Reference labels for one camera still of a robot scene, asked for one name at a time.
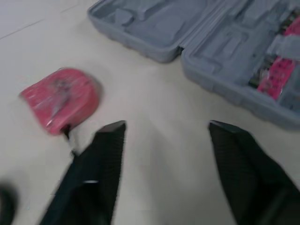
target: black object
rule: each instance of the black object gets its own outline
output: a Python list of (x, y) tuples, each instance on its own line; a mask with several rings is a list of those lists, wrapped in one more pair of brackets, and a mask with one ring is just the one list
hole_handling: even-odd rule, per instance
[(126, 124), (96, 132), (60, 183), (40, 225), (109, 225), (117, 198)]
[(221, 183), (238, 225), (300, 224), (300, 192), (284, 170), (233, 125), (209, 126)]
[(11, 188), (0, 186), (0, 225), (13, 222), (16, 209), (16, 197)]

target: gray plastic tool case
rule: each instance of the gray plastic tool case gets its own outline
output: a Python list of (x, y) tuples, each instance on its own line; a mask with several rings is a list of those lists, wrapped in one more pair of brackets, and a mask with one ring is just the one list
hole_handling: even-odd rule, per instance
[(300, 0), (103, 0), (88, 15), (109, 38), (159, 62), (181, 54), (189, 79), (264, 120), (300, 129), (300, 66), (278, 100), (248, 85), (299, 6)]

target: open tool case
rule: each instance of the open tool case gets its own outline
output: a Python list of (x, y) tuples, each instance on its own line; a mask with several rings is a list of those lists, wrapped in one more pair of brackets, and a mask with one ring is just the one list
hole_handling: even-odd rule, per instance
[(298, 0), (103, 0), (96, 29), (258, 117), (300, 129)]

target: white floor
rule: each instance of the white floor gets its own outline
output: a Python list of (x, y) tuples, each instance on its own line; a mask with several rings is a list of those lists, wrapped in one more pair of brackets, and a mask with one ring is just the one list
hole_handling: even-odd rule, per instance
[(300, 136), (257, 119), (184, 77), (99, 34), (86, 16), (95, 0), (0, 0), (0, 180), (20, 194), (14, 225), (38, 224), (70, 163), (63, 137), (47, 135), (18, 94), (60, 67), (82, 69), (105, 89), (77, 129), (84, 147), (105, 124), (127, 120), (116, 225), (233, 225), (209, 120), (252, 132), (300, 184)]

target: pink item in case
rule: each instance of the pink item in case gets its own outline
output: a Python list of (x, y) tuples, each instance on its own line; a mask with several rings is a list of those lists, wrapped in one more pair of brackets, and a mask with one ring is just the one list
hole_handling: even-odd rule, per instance
[(285, 31), (285, 36), (300, 35), (300, 17), (298, 17)]
[(21, 92), (42, 127), (52, 135), (61, 134), (91, 116), (98, 107), (95, 83), (84, 72), (65, 68)]
[(295, 61), (277, 57), (269, 70), (269, 74), (263, 78), (258, 86), (258, 90), (266, 92), (277, 100), (295, 67)]

